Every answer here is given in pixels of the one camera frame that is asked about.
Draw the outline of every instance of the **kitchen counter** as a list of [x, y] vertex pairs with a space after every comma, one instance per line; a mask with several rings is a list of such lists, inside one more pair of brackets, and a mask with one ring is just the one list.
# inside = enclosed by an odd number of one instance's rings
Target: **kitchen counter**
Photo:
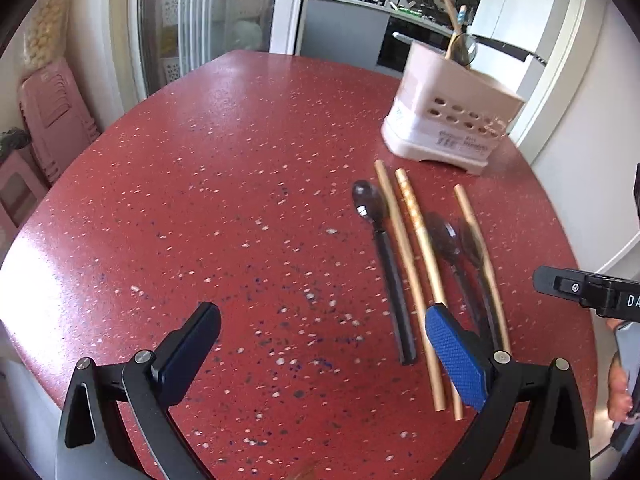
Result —
[[450, 38], [451, 35], [453, 34], [453, 31], [450, 28], [443, 27], [442, 25], [438, 25], [437, 23], [434, 23], [431, 20], [428, 20], [427, 18], [419, 18], [418, 16], [414, 16], [407, 12], [402, 12], [401, 10], [392, 9], [387, 5], [379, 6], [376, 4], [370, 4], [369, 2], [361, 2], [359, 0], [331, 0], [331, 1], [338, 2], [341, 4], [367, 7], [369, 9], [385, 12], [386, 14], [389, 14], [391, 16], [395, 16], [396, 18], [405, 20], [406, 22], [416, 23], [421, 27], [428, 28], [429, 30], [433, 30], [434, 32], [439, 32], [440, 34], [442, 34], [443, 36], [447, 36], [448, 38]]
[[[79, 358], [103, 365], [153, 349], [207, 300], [222, 313], [220, 339], [171, 414], [213, 476], [279, 479], [315, 465], [318, 480], [431, 478], [474, 412], [454, 422], [450, 400], [434, 412], [422, 352], [413, 366], [398, 361], [371, 228], [351, 202], [352, 183], [375, 182], [382, 158], [390, 171], [406, 168], [422, 207], [447, 219], [461, 214], [454, 185], [465, 186], [514, 357], [567, 359], [590, 421], [590, 313], [531, 286], [539, 265], [576, 265], [545, 191], [508, 139], [480, 177], [393, 156], [380, 126], [398, 84], [237, 50], [110, 126], [49, 191], [0, 271], [0, 319], [58, 405]], [[468, 323], [452, 274], [443, 279]]]

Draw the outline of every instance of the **chopstick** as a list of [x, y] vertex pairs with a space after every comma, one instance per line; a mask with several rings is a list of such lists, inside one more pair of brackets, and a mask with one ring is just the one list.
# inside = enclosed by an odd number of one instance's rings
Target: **chopstick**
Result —
[[377, 160], [374, 166], [376, 168], [376, 174], [378, 175], [380, 189], [385, 197], [386, 205], [389, 208], [391, 225], [393, 226], [394, 233], [396, 234], [396, 241], [398, 242], [398, 248], [400, 249], [400, 257], [402, 258], [402, 264], [406, 269], [409, 288], [411, 289], [411, 295], [414, 298], [415, 309], [418, 311], [420, 338], [422, 339], [424, 354], [427, 360], [431, 393], [433, 394], [433, 407], [437, 412], [441, 412], [446, 408], [446, 401], [444, 396], [444, 387], [442, 386], [440, 362], [438, 361], [438, 356], [427, 337], [425, 327], [426, 307], [424, 304], [424, 296], [422, 295], [420, 279], [418, 278], [418, 272], [415, 269], [414, 253], [411, 249], [406, 229], [404, 228], [404, 222], [402, 222], [402, 214], [400, 213], [398, 200], [396, 200], [396, 194], [394, 193], [391, 181], [389, 180], [389, 176], [386, 172], [385, 163], [382, 162], [382, 160]]
[[451, 35], [451, 39], [449, 40], [449, 46], [447, 47], [447, 53], [444, 55], [444, 59], [451, 59], [453, 42], [460, 34], [462, 34], [462, 27], [458, 23], [458, 13], [456, 12], [455, 7], [451, 3], [451, 0], [443, 0], [443, 1], [444, 1], [445, 9], [447, 9], [447, 14], [449, 15], [449, 19], [451, 20], [451, 25], [453, 25], [453, 34]]
[[[404, 197], [404, 204], [409, 211], [411, 222], [414, 225], [415, 236], [418, 238], [418, 245], [420, 245], [424, 265], [427, 268], [427, 275], [431, 285], [431, 293], [433, 294], [433, 303], [443, 303], [447, 306], [447, 298], [445, 296], [444, 286], [442, 285], [442, 279], [440, 277], [438, 261], [436, 259], [435, 252], [433, 251], [433, 247], [431, 246], [431, 239], [429, 238], [429, 233], [424, 225], [420, 206], [415, 199], [414, 190], [409, 182], [406, 171], [402, 169], [396, 170], [396, 179], [400, 185], [400, 190]], [[453, 382], [451, 383], [451, 396], [453, 398], [454, 419], [461, 420], [464, 417], [462, 400], [460, 399], [460, 394], [456, 390]]]
[[489, 257], [489, 251], [486, 248], [486, 244], [484, 243], [484, 238], [482, 237], [482, 231], [480, 230], [480, 225], [478, 224], [478, 220], [476, 219], [476, 215], [474, 214], [474, 210], [471, 207], [471, 202], [469, 202], [469, 197], [466, 195], [465, 188], [462, 187], [461, 184], [458, 184], [453, 188], [456, 197], [458, 198], [458, 203], [460, 204], [460, 209], [462, 209], [462, 215], [465, 217], [466, 223], [469, 224], [469, 228], [473, 233], [473, 236], [476, 238], [478, 242], [478, 246], [482, 251], [482, 270], [484, 271], [484, 276], [489, 283], [489, 290], [491, 291], [491, 297], [494, 300], [495, 305], [495, 313], [498, 317], [498, 327], [500, 328], [500, 336], [502, 337], [502, 344], [504, 346], [504, 351], [507, 353], [511, 353], [511, 343], [509, 342], [509, 329], [507, 327], [507, 319], [504, 316], [504, 310], [502, 309], [502, 300], [500, 299], [500, 292], [498, 291], [498, 283], [495, 279], [494, 266], [491, 263], [491, 258]]

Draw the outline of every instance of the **speckled tabletop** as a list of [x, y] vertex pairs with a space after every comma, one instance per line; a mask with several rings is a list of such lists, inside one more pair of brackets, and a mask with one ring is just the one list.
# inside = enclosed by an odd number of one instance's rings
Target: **speckled tabletop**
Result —
[[[117, 121], [66, 170], [0, 271], [0, 319], [55, 401], [78, 358], [154, 348], [209, 300], [222, 334], [172, 414], [219, 480], [280, 479], [309, 463], [318, 479], [430, 478], [473, 412], [454, 422], [449, 401], [435, 413], [424, 359], [398, 362], [371, 229], [351, 205], [352, 182], [375, 179], [382, 158], [448, 218], [461, 214], [453, 186], [465, 185], [514, 356], [567, 358], [590, 419], [590, 316], [531, 285], [541, 264], [575, 265], [543, 189], [510, 142], [482, 177], [391, 155], [380, 125], [397, 87], [366, 70], [235, 52]], [[448, 272], [444, 282], [466, 322]], [[130, 416], [127, 426], [152, 470]]]

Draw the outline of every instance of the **spoon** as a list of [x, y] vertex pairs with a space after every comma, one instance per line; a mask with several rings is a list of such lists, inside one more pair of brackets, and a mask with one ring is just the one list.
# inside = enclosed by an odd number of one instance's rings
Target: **spoon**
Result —
[[491, 340], [494, 343], [494, 351], [504, 350], [502, 335], [496, 326], [497, 314], [491, 296], [491, 289], [484, 275], [484, 258], [482, 257], [482, 252], [478, 247], [476, 237], [472, 233], [471, 227], [469, 227], [465, 219], [461, 218], [458, 220], [458, 230], [460, 231], [462, 250], [471, 262], [471, 265], [476, 269], [476, 276], [478, 277], [478, 283], [480, 283], [480, 290], [482, 290], [482, 303], [484, 304], [484, 310], [489, 320], [489, 328], [491, 329]]
[[479, 306], [478, 298], [460, 262], [462, 250], [460, 250], [458, 235], [455, 229], [449, 222], [434, 212], [428, 212], [424, 216], [424, 223], [433, 241], [436, 252], [449, 264], [453, 272], [453, 277], [456, 279], [456, 283], [460, 288], [463, 301], [469, 308], [471, 319], [474, 322], [476, 330], [478, 330], [480, 339], [487, 349], [493, 348], [494, 343], [489, 320], [484, 310]]
[[415, 363], [417, 353], [414, 334], [409, 321], [409, 312], [404, 302], [398, 264], [396, 264], [391, 248], [391, 240], [383, 226], [383, 222], [388, 215], [385, 199], [378, 188], [367, 180], [354, 182], [353, 187], [351, 187], [351, 196], [358, 215], [373, 226], [373, 239], [378, 250], [378, 259], [382, 264], [386, 295], [391, 304], [391, 319], [394, 325], [396, 343], [398, 344], [400, 362], [403, 365], [411, 365]]

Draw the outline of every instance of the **pink chair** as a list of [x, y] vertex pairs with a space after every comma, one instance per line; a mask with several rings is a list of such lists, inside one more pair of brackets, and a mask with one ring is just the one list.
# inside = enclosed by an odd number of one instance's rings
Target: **pink chair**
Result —
[[31, 190], [36, 198], [36, 203], [30, 208], [30, 211], [22, 222], [16, 222], [11, 217], [11, 213], [4, 208], [4, 204], [0, 201], [0, 227], [4, 230], [8, 240], [13, 240], [17, 236], [21, 225], [27, 221], [27, 218], [31, 216], [33, 210], [36, 209], [47, 194], [47, 188], [41, 183], [27, 162], [20, 156], [20, 153], [14, 150], [0, 166], [0, 189], [3, 189], [9, 179], [16, 173], [24, 180], [29, 190]]
[[31, 75], [19, 97], [33, 153], [53, 184], [100, 133], [63, 57]]

